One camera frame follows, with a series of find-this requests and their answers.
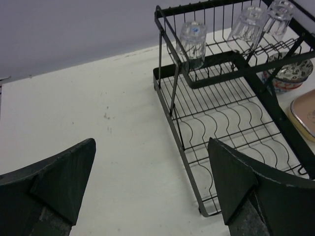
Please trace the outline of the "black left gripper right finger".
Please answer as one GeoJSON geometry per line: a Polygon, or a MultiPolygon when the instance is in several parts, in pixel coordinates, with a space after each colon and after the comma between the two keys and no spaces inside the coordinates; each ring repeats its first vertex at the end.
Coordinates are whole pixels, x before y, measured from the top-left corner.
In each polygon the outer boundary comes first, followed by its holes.
{"type": "Polygon", "coordinates": [[[315,182],[257,161],[211,138],[208,154],[232,236],[313,236],[315,182]]]}

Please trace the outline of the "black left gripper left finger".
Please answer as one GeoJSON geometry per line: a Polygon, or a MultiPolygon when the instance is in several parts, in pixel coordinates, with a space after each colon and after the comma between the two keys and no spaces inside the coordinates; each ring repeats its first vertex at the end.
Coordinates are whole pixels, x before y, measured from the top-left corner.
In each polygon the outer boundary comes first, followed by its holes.
{"type": "Polygon", "coordinates": [[[67,236],[76,225],[96,142],[80,143],[0,177],[2,236],[67,236]]]}

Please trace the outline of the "brown square plate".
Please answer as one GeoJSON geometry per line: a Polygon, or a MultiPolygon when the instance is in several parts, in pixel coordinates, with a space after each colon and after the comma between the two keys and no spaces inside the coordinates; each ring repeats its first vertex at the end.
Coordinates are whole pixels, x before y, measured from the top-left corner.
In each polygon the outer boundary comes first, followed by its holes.
{"type": "Polygon", "coordinates": [[[315,90],[311,90],[297,98],[290,105],[289,113],[293,114],[300,122],[315,123],[315,90]]]}

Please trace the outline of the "blue patterned bowl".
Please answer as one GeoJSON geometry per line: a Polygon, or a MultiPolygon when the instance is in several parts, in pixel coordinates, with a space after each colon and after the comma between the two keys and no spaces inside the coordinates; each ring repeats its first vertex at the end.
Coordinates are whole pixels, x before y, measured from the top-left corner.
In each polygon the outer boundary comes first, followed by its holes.
{"type": "MultiPolygon", "coordinates": [[[[262,81],[263,83],[267,82],[270,74],[267,71],[263,71],[262,73],[262,81]]],[[[303,83],[289,83],[289,82],[282,82],[276,78],[272,80],[275,93],[286,93],[293,91],[294,89],[299,88],[303,83]]]]}

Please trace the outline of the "black white leaf bowl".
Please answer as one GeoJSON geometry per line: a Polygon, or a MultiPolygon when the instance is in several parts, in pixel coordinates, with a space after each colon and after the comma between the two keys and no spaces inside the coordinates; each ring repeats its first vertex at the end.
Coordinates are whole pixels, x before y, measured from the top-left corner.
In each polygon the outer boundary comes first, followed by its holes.
{"type": "MultiPolygon", "coordinates": [[[[280,52],[271,55],[266,62],[281,60],[287,52],[280,52]]],[[[310,59],[284,65],[277,73],[276,78],[284,82],[304,82],[313,72],[314,66],[310,59]]]]}

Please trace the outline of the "yellow square panda plate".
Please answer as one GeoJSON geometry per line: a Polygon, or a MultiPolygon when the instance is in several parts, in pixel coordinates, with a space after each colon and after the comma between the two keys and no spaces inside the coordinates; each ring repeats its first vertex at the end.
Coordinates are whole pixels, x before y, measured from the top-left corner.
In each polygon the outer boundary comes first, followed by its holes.
{"type": "Polygon", "coordinates": [[[293,114],[289,113],[289,119],[295,128],[309,141],[315,142],[315,124],[307,121],[306,124],[300,122],[293,114]]]}

